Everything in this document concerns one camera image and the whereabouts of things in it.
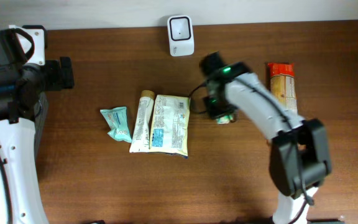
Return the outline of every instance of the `teal package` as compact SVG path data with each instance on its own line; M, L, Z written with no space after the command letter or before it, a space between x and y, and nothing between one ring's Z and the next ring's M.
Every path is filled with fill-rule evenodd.
M111 131L108 135L116 141L132 142L127 123L127 107L122 106L111 110L100 110Z

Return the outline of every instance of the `brown cap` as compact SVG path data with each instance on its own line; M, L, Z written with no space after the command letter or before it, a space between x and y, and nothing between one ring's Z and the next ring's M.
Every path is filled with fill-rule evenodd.
M147 96L147 97L149 97L149 98L154 100L155 94L154 94L154 92L152 92L150 90L143 90L142 94L140 95L140 97L143 97L143 96Z

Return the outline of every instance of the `white tube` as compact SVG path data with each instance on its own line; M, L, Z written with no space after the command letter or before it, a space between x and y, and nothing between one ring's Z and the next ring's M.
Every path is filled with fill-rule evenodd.
M150 151L150 128L149 121L153 111L154 92L142 91L137 109L136 124L129 152Z

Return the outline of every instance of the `brown wooden tabletop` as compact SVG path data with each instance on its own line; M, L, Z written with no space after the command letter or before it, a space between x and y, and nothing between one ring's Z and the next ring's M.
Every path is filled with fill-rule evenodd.
M132 131L142 90L186 96L203 81L199 61L217 50L264 83L266 62L295 63L299 114L326 125L334 167L308 217L358 223L358 21L196 26L194 33L195 53L176 58L166 27L48 33L47 59L71 57L76 82L47 94L36 164L50 223L217 223L273 214L269 148L243 114L229 125L192 114L184 159L130 154L129 143L107 135L99 112L127 106Z

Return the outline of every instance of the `green light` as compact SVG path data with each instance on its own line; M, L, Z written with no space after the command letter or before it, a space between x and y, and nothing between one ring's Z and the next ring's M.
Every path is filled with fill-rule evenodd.
M227 72L230 72L230 70L231 70L231 67L227 67L227 68L223 69L223 72L227 73Z

